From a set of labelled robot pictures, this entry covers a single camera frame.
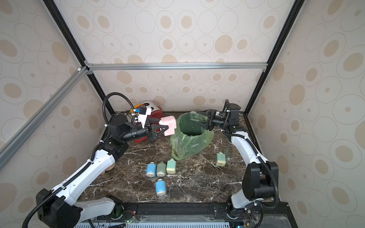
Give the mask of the pink pencil sharpener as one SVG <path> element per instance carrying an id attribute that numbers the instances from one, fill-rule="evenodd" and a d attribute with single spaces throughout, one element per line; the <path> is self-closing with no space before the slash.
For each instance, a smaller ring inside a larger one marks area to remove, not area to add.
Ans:
<path id="1" fill-rule="evenodd" d="M 159 124 L 168 126 L 168 129 L 164 131 L 165 136 L 171 136 L 175 134 L 177 124 L 174 116 L 162 117 L 159 121 Z"/>

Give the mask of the mint green pencil sharpener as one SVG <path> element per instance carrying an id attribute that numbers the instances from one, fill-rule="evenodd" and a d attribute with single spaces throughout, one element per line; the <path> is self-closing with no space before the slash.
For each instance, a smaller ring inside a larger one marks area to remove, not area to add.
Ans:
<path id="1" fill-rule="evenodd" d="M 224 153 L 219 152 L 216 154 L 216 166 L 218 167 L 224 167 L 226 165 L 226 156 Z"/>

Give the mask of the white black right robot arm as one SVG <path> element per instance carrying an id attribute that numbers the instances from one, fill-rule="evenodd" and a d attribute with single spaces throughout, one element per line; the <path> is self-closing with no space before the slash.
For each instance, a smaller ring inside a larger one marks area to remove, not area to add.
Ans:
<path id="1" fill-rule="evenodd" d="M 279 167 L 254 145 L 240 125 L 239 113 L 240 106 L 226 100 L 222 111 L 208 109 L 190 119 L 205 130 L 220 128 L 246 164 L 241 190 L 231 196 L 231 206 L 235 209 L 248 209 L 252 205 L 273 209 L 279 204 Z"/>

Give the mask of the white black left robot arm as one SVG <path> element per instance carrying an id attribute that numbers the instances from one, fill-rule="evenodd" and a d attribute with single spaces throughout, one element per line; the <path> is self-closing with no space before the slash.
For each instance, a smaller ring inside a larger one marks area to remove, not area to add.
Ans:
<path id="1" fill-rule="evenodd" d="M 119 96 L 130 105 L 131 118 L 125 115 L 106 115 L 106 103 L 112 96 Z M 174 116 L 151 118 L 150 106 L 134 107 L 119 92 L 108 94 L 102 103 L 102 115 L 107 135 L 94 147 L 90 159 L 62 183 L 48 191 L 42 189 L 36 196 L 36 207 L 25 217 L 22 227 L 27 228 L 34 215 L 50 228 L 73 228 L 78 223 L 113 212 L 116 202 L 104 197 L 99 200 L 79 202 L 84 190 L 129 148 L 128 141 L 147 137 L 150 141 L 160 136 L 170 136 L 177 127 Z"/>

